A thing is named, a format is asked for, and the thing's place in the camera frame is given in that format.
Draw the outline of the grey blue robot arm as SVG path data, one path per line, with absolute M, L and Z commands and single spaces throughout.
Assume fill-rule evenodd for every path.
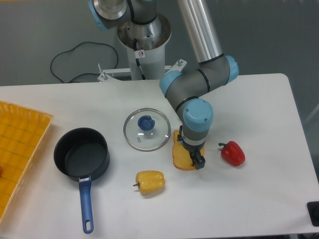
M 165 98 L 181 120 L 177 139 L 189 152 L 192 165 L 201 169 L 201 154 L 212 124 L 212 106 L 201 97 L 238 77 L 237 62 L 223 53 L 213 21 L 203 0 L 180 0 L 179 9 L 199 67 L 183 74 L 176 67 L 166 71 L 165 45 L 171 25 L 154 0 L 91 0 L 89 9 L 104 31 L 117 29 L 127 49 L 133 80 L 159 80 Z

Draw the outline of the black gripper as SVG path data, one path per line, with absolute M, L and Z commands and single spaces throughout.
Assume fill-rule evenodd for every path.
M 201 150 L 204 147 L 205 139 L 192 140 L 186 137 L 183 132 L 182 126 L 179 127 L 177 134 L 177 141 L 189 152 L 192 160 L 192 166 L 199 170 L 205 166 L 205 158 L 201 155 Z

